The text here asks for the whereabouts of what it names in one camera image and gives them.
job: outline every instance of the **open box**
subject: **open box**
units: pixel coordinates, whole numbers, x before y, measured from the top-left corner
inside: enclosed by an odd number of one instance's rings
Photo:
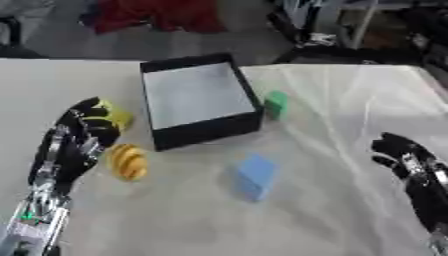
[[[141,64],[158,151],[260,129],[263,107],[230,54]]]

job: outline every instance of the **green cube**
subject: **green cube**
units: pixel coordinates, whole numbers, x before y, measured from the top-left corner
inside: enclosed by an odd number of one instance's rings
[[[270,92],[264,101],[266,112],[274,119],[278,119],[286,110],[288,96],[281,91]]]

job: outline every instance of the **table surface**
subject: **table surface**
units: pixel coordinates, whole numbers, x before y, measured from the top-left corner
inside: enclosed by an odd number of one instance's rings
[[[289,95],[258,133],[154,152],[137,62],[0,60],[0,217],[27,193],[43,134],[74,103],[101,96],[135,115],[120,143],[148,152],[150,175],[119,181],[104,160],[75,187],[63,255],[429,255],[402,185],[370,161],[383,131],[448,160],[438,84],[406,66],[245,67],[260,97]],[[278,166],[266,200],[246,201],[233,170],[258,153]]]

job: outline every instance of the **blue cube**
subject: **blue cube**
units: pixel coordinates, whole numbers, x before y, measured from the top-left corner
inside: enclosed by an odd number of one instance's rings
[[[266,197],[273,177],[275,165],[264,157],[253,154],[238,168],[238,185],[241,191],[253,201]]]

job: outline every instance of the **black glove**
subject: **black glove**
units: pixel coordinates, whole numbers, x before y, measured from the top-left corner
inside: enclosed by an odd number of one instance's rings
[[[56,164],[56,190],[68,194],[73,182],[96,164],[96,159],[83,152],[83,145],[91,138],[96,138],[101,148],[113,145],[120,136],[120,127],[111,118],[110,103],[98,97],[84,100],[65,112],[55,123],[55,127],[63,125],[68,128],[64,136]],[[28,177],[29,185],[34,183],[37,171],[47,157],[55,128],[44,136],[34,158]]]
[[[391,133],[383,133],[381,139],[374,140],[372,150],[380,154],[374,155],[373,161],[392,169],[401,180],[406,180],[406,193],[420,222],[428,231],[432,232],[437,223],[448,223],[448,197],[431,169],[436,163],[432,153],[412,140]],[[403,163],[403,156],[408,153],[413,154],[425,169],[425,182],[410,177]]]

